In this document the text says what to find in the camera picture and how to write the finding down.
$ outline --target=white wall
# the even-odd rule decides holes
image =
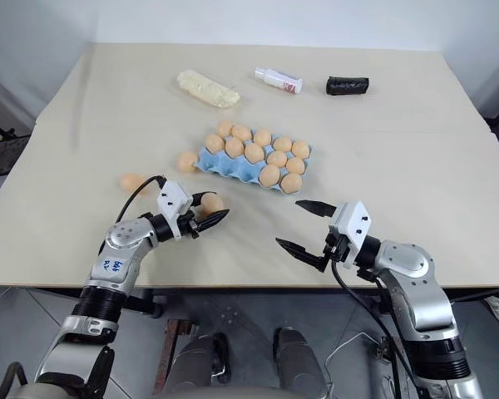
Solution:
[[[89,41],[440,50],[499,111],[499,0],[0,0],[1,97],[34,119]]]

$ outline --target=gray floor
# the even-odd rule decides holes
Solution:
[[[60,322],[73,305],[70,298],[35,289],[0,288],[0,381],[12,361],[20,361],[28,378],[33,378]],[[485,398],[499,399],[499,323],[483,303],[459,303],[454,311]],[[191,318],[199,322],[200,333],[227,333],[233,352],[232,383],[236,385],[278,386],[271,346],[273,332],[279,326],[292,326],[302,332],[321,362],[337,344],[356,333],[364,331],[380,337],[374,322],[345,295],[172,298],[163,318],[123,312],[113,344],[116,361],[106,398],[150,397],[167,317]],[[330,365],[336,384],[334,397],[392,397],[385,379],[391,375],[390,367],[372,360],[370,351],[368,341],[360,338],[337,353]],[[410,397],[416,397],[415,393],[411,392]]]

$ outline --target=brown egg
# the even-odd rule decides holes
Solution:
[[[280,137],[275,139],[273,147],[274,150],[289,152],[292,148],[292,141],[288,137]]]
[[[286,161],[286,170],[302,175],[305,172],[305,163],[300,158],[292,157]]]
[[[293,143],[292,154],[302,160],[304,160],[305,158],[309,158],[310,148],[307,144],[307,141],[297,140],[295,143]]]
[[[120,178],[120,187],[128,193],[135,192],[139,186],[146,181],[146,177],[138,175],[137,173],[125,173]],[[139,194],[148,194],[149,189],[145,187]]]
[[[233,122],[222,121],[218,124],[218,127],[216,128],[216,134],[222,138],[225,138],[231,134],[232,127],[233,127]]]
[[[285,194],[292,194],[295,193],[296,191],[299,191],[301,188],[301,176],[298,175],[297,173],[288,173],[282,180],[281,180],[281,189]]]
[[[250,164],[256,164],[260,160],[264,160],[264,151],[255,143],[248,144],[244,149],[244,155]]]
[[[237,156],[244,154],[244,144],[236,137],[230,137],[225,143],[225,152],[231,158],[236,158]]]
[[[216,154],[218,151],[224,149],[225,143],[219,135],[208,135],[205,139],[205,148],[209,150],[211,154]]]
[[[274,151],[268,155],[266,163],[282,168],[286,164],[286,154],[283,151]]]
[[[272,142],[272,134],[268,129],[258,129],[253,138],[253,142],[256,145],[264,147],[265,145],[270,145]]]
[[[266,165],[259,173],[259,181],[264,187],[276,185],[279,177],[281,177],[281,172],[275,165]]]
[[[198,161],[198,155],[193,151],[182,153],[177,159],[177,169],[179,172],[190,173],[196,170],[194,163]]]
[[[240,141],[251,140],[251,130],[246,126],[235,125],[231,128],[231,135]]]
[[[215,193],[206,193],[201,197],[201,215],[204,217],[225,209],[224,201]]]

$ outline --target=black wrapped object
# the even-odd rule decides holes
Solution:
[[[327,80],[325,90],[330,96],[364,94],[369,86],[367,77],[332,77]]]

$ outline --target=table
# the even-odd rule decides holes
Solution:
[[[256,81],[255,67],[304,79],[291,95]],[[239,92],[228,110],[177,86],[192,68]],[[361,96],[327,96],[328,76],[368,76]],[[265,126],[314,146],[301,192],[284,196],[218,175],[181,174],[218,121]],[[230,207],[215,229],[162,244],[141,287],[335,287],[328,269],[291,258],[275,237],[319,254],[327,221],[295,200],[362,200],[370,234],[416,243],[448,288],[499,286],[499,145],[438,52],[296,47],[96,44],[38,117],[0,190],[0,284],[81,287],[126,200],[126,172],[165,174]],[[156,195],[127,216],[156,211]],[[354,270],[347,283],[371,284]]]

